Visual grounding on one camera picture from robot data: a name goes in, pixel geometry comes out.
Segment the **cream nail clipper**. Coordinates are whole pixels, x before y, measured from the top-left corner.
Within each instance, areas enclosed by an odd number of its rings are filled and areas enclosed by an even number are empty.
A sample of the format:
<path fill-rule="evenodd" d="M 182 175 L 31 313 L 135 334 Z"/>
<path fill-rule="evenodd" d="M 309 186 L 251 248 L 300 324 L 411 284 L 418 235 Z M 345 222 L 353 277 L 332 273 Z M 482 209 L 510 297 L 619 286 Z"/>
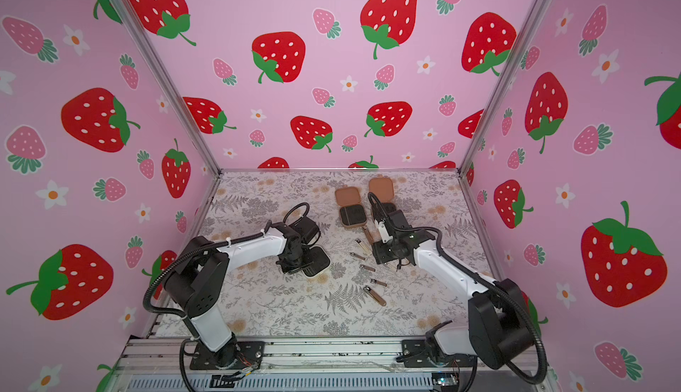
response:
<path fill-rule="evenodd" d="M 355 239 L 355 242 L 360 246 L 360 248 L 365 252 L 366 255 L 371 256 L 372 255 L 372 250 L 370 247 L 368 247 L 363 241 L 360 239 Z"/>

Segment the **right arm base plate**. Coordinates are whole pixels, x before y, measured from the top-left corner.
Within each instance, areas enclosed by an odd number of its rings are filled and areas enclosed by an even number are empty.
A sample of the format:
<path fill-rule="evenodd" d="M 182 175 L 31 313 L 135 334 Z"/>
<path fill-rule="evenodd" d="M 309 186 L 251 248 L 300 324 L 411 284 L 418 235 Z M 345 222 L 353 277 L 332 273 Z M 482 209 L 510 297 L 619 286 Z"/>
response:
<path fill-rule="evenodd" d="M 403 340 L 402 353 L 395 359 L 407 368 L 473 368 L 477 356 L 469 354 L 446 354 L 437 344 L 426 339 Z"/>

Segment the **cream nail clipper case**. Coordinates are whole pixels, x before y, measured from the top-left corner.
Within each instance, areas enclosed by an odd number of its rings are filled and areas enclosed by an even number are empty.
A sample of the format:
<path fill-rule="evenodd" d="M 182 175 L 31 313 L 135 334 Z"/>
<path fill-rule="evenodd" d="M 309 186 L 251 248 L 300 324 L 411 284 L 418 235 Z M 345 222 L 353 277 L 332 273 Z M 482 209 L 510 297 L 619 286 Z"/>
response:
<path fill-rule="evenodd" d="M 301 270 L 306 277 L 312 278 L 322 273 L 331 264 L 331 260 L 325 250 L 314 246 L 303 251 L 303 265 Z"/>

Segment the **brown nail file sleeve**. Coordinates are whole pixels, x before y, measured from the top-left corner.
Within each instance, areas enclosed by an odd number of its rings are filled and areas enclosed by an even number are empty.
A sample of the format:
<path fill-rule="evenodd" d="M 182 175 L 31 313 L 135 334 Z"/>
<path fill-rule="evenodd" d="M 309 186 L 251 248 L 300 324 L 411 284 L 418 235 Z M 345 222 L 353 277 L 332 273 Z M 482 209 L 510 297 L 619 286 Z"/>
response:
<path fill-rule="evenodd" d="M 373 244 L 375 243 L 375 239 L 374 239 L 374 237 L 372 236 L 372 233 L 370 232 L 369 228 L 368 228 L 366 225 L 364 225 L 364 226 L 362 227 L 362 230 L 363 230 L 363 232 L 364 232 L 364 234 L 365 234 L 365 238 L 366 238 L 366 240 L 367 240 L 367 243 L 368 243 L 369 245 L 373 245 Z"/>

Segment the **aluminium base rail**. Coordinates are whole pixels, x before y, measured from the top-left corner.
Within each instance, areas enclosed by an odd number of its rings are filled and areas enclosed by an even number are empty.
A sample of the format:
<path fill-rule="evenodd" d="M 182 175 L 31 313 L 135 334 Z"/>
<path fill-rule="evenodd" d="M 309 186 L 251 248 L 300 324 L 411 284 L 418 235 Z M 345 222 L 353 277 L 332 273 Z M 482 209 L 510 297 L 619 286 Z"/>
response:
<path fill-rule="evenodd" d="M 130 373 L 167 374 L 179 369 L 180 337 L 130 339 L 118 361 L 118 369 Z M 242 361 L 258 365 L 262 373 L 347 371 L 441 371 L 473 366 L 473 351 L 459 349 L 441 363 L 426 351 L 423 336 L 275 337 L 239 339 L 241 358 L 228 366 L 236 370 Z"/>

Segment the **light brown nail clipper case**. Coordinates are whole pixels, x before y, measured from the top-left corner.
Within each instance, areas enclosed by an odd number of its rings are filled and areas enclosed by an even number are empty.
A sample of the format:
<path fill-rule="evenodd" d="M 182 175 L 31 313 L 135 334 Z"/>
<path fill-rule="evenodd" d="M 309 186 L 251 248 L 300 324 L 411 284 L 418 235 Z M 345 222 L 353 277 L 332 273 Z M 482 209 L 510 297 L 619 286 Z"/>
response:
<path fill-rule="evenodd" d="M 351 229 L 366 225 L 367 216 L 357 187 L 337 188 L 334 195 L 343 227 Z"/>

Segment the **dark brown nail clipper case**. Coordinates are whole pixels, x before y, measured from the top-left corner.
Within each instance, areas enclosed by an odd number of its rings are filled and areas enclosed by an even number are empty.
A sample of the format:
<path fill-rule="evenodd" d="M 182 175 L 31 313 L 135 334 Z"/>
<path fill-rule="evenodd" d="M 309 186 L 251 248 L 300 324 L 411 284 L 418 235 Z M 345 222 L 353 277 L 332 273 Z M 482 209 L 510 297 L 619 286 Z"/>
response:
<path fill-rule="evenodd" d="M 382 203 L 386 213 L 391 214 L 397 210 L 394 204 L 395 189 L 393 180 L 388 177 L 376 177 L 369 181 L 369 191 L 374 193 Z"/>

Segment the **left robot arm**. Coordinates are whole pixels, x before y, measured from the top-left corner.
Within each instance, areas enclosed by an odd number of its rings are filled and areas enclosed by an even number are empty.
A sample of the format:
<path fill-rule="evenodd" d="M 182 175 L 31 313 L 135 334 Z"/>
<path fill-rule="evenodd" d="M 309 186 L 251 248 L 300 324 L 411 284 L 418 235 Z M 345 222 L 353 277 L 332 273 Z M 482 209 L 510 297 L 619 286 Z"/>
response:
<path fill-rule="evenodd" d="M 275 257 L 282 273 L 311 278 L 331 264 L 316 244 L 317 224 L 305 218 L 293 226 L 268 222 L 257 234 L 226 241 L 192 239 L 150 283 L 145 310 L 179 317 L 209 365 L 230 369 L 240 360 L 239 342 L 218 308 L 225 277 L 241 266 Z"/>

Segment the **brown small clipper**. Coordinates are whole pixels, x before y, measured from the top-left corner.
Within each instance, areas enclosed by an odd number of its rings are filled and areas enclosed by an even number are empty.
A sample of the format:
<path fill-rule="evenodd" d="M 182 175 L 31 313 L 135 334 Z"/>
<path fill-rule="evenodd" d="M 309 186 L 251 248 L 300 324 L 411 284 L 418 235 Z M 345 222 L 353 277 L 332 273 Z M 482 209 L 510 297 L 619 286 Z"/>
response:
<path fill-rule="evenodd" d="M 370 271 L 371 273 L 375 273 L 375 272 L 376 272 L 376 269 L 375 269 L 375 268 L 373 268 L 373 267 L 371 267 L 371 266 L 368 266 L 368 265 L 365 265 L 365 264 L 360 264 L 360 268 L 363 269 L 363 270 L 365 270 L 365 271 Z"/>

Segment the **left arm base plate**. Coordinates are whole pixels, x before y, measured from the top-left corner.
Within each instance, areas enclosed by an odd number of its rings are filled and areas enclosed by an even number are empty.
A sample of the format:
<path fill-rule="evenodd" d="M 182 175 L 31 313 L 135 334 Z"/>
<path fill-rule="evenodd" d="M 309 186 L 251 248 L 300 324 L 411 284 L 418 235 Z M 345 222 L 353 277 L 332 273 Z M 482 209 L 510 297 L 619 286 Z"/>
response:
<path fill-rule="evenodd" d="M 227 343 L 219 351 L 211 351 L 198 342 L 190 369 L 195 371 L 257 369 L 264 356 L 265 342 Z"/>

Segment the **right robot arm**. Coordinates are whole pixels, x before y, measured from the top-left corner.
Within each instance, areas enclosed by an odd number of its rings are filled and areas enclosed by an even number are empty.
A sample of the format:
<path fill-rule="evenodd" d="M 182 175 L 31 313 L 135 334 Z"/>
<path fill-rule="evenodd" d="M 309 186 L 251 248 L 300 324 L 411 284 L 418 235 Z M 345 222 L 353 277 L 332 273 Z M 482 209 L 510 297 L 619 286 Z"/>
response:
<path fill-rule="evenodd" d="M 443 247 L 443 234 L 434 227 L 409 225 L 402 211 L 373 212 L 381 239 L 372 245 L 376 262 L 407 260 L 443 283 L 459 299 L 467 301 L 467 327 L 443 322 L 426 333 L 424 344 L 400 362 L 418 360 L 434 366 L 472 360 L 497 370 L 508 367 L 521 380 L 538 385 L 548 374 L 546 347 L 512 280 L 483 276 L 450 255 Z"/>

